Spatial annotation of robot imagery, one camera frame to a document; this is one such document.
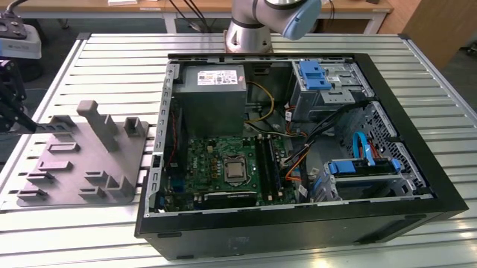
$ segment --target wooden desk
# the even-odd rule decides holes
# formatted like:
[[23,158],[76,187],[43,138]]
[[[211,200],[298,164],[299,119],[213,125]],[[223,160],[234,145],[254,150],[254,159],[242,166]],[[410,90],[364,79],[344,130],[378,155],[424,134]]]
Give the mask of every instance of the wooden desk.
[[[191,9],[189,9],[189,6],[182,0],[174,0],[174,3],[186,17],[197,18],[197,15],[191,12]],[[195,3],[206,18],[231,17],[231,0],[195,0]],[[388,0],[381,0],[380,4],[370,4],[365,0],[333,0],[333,3],[335,20],[369,20],[364,31],[365,34],[377,34],[388,13],[394,10]],[[176,26],[174,20],[180,18],[180,14],[176,12],[168,0],[164,0],[163,12],[167,33],[175,33],[174,30]],[[330,13],[331,5],[326,4],[321,9],[318,19],[329,19]]]
[[[0,0],[0,8],[5,8],[11,0]],[[195,0],[197,6],[207,18],[231,17],[231,0]],[[380,4],[366,3],[365,0],[333,0],[334,18],[369,20],[365,34],[376,34],[393,6],[388,0]],[[182,0],[175,0],[179,10],[186,17],[195,17]],[[330,17],[331,5],[322,8],[319,19]],[[140,1],[139,4],[108,6],[107,0],[30,0],[17,9],[23,18],[163,18],[167,33],[176,33],[175,19],[180,18],[168,0],[158,2]]]

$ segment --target motherboard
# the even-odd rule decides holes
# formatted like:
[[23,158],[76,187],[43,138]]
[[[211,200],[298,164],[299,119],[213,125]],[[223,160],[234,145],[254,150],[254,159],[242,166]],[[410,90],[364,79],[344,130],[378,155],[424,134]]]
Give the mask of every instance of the motherboard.
[[287,156],[282,137],[221,137],[189,140],[186,176],[172,176],[168,211],[294,204],[279,162]]

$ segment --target ram slot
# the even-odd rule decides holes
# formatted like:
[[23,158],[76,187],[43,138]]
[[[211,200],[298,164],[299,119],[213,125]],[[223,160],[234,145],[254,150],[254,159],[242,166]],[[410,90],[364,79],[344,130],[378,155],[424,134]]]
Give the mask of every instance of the ram slot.
[[269,181],[269,165],[267,158],[265,154],[265,141],[261,138],[255,138],[255,157],[257,157],[257,167],[259,169],[261,178],[261,189],[263,201],[273,200],[273,194],[270,191],[270,181]]
[[275,149],[274,149],[274,144],[271,138],[265,139],[266,142],[266,152],[267,152],[267,157],[270,161],[267,162],[269,164],[269,170],[271,171],[269,180],[270,180],[270,188],[274,194],[274,197],[278,195],[278,191],[282,188],[281,184],[281,175],[279,175],[279,162],[277,162],[277,155],[275,155]]

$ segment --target cpu socket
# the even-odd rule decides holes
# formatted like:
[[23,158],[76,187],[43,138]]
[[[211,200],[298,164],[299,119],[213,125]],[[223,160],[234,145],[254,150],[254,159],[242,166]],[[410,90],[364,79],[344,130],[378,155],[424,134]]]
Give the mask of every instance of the cpu socket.
[[225,182],[233,186],[241,185],[247,181],[247,164],[242,156],[226,157],[225,164]]

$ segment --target power supply label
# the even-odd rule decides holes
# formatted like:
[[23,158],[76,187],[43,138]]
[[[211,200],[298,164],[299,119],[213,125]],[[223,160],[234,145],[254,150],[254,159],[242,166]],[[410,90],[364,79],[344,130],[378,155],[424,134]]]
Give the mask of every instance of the power supply label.
[[199,71],[197,75],[198,85],[237,85],[237,71]]

